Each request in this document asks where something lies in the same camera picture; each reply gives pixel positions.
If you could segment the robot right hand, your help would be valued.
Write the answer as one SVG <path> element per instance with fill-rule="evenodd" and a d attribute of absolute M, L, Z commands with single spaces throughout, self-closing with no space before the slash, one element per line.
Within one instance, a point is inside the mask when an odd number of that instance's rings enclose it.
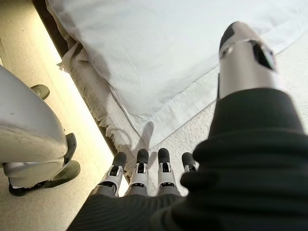
<path fill-rule="evenodd" d="M 157 196 L 146 194 L 148 154 L 139 151 L 128 193 L 116 196 L 124 153 L 90 193 L 71 231 L 305 231 L 308 137 L 279 83 L 274 55 L 245 23 L 219 47 L 218 93 L 208 138 L 185 153 L 183 197 L 168 152 L 158 152 Z"/>

